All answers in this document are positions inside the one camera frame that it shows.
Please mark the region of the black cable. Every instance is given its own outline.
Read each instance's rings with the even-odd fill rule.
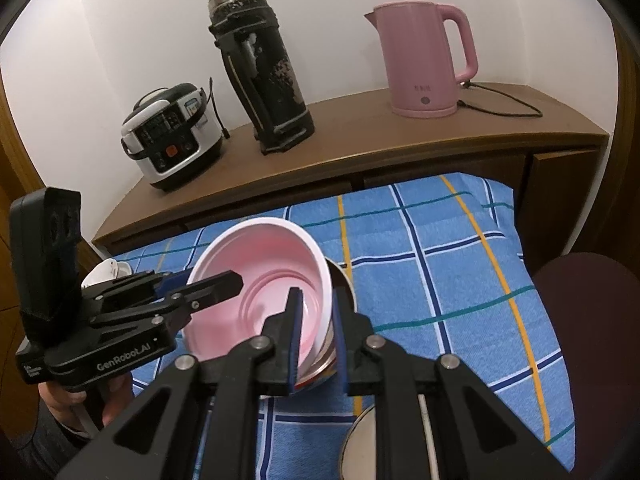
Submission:
[[[211,104],[213,105],[213,113],[216,115],[216,119],[218,120],[218,124],[220,124],[220,129],[222,130],[222,134],[225,136],[225,139],[231,138],[229,135],[229,130],[225,128],[225,125],[222,124],[222,120],[220,119],[220,115],[218,114],[218,108],[216,107],[216,101],[213,99],[213,78],[209,78],[209,99]]]
[[[525,105],[527,108],[535,110],[536,113],[534,113],[534,114],[511,114],[511,113],[507,113],[507,112],[494,112],[492,110],[486,110],[485,108],[480,108],[478,106],[470,105],[468,103],[465,103],[463,100],[458,101],[458,106],[461,107],[461,108],[469,108],[470,110],[476,110],[477,112],[482,112],[482,113],[491,114],[491,115],[497,115],[497,116],[500,116],[500,117],[535,117],[535,118],[542,117],[542,111],[538,110],[534,105],[530,105],[530,104],[522,101],[521,99],[518,99],[517,97],[509,95],[506,92],[502,92],[501,90],[496,90],[494,88],[489,88],[488,86],[479,85],[478,83],[472,83],[471,81],[464,82],[462,86],[463,86],[463,88],[470,88],[470,87],[481,88],[482,90],[488,90],[489,92],[495,92],[497,94],[504,95],[505,97],[508,97],[509,99],[512,99],[512,100],[516,101],[517,103],[520,103],[521,105]]]

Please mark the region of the wooden countertop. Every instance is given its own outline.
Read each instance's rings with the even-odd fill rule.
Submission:
[[[540,108],[544,117],[504,118],[466,108],[449,117],[411,119],[391,112],[387,89],[309,105],[316,132],[286,153],[264,156],[245,124],[231,131],[223,155],[199,177],[170,193],[140,180],[104,221],[94,243],[161,228],[220,206],[384,166],[513,148],[602,146],[608,135],[586,117],[527,86],[490,84]],[[527,113],[492,92],[467,89],[462,98],[491,110]]]

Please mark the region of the sleeve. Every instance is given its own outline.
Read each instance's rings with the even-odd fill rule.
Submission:
[[[32,433],[14,442],[14,447],[28,469],[43,474],[43,478],[53,479],[86,442],[61,426],[40,401],[36,427]]]

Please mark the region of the silver bolt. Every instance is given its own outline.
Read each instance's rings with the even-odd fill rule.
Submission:
[[[460,358],[457,355],[444,354],[440,358],[440,364],[442,364],[442,366],[447,370],[455,370],[460,366]]]
[[[373,348],[374,350],[377,350],[378,348],[382,348],[385,345],[386,339],[383,338],[381,335],[371,334],[370,336],[367,337],[365,342],[367,343],[367,346],[369,348]]]
[[[188,370],[193,367],[194,364],[196,364],[196,359],[189,354],[181,355],[175,360],[175,367],[178,368],[178,370]]]
[[[257,335],[251,338],[249,344],[255,348],[256,350],[262,350],[263,348],[267,348],[271,343],[271,339],[269,339],[265,335]]]

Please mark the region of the rice cooker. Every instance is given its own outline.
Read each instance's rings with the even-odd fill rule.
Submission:
[[[125,119],[122,147],[152,186],[169,191],[220,156],[222,134],[212,119],[203,89],[181,83],[154,90]]]

